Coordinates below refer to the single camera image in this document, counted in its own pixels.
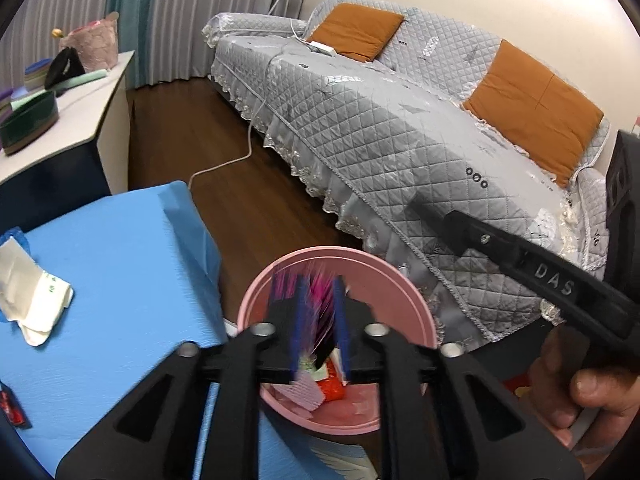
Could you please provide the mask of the person's right hand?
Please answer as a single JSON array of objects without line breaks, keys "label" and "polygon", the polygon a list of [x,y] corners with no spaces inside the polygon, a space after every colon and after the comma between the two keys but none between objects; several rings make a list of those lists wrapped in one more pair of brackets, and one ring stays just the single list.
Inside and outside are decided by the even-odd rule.
[{"label": "person's right hand", "polygon": [[591,477],[620,443],[639,411],[639,376],[624,368],[584,368],[582,335],[556,326],[529,367],[521,402],[574,452]]}]

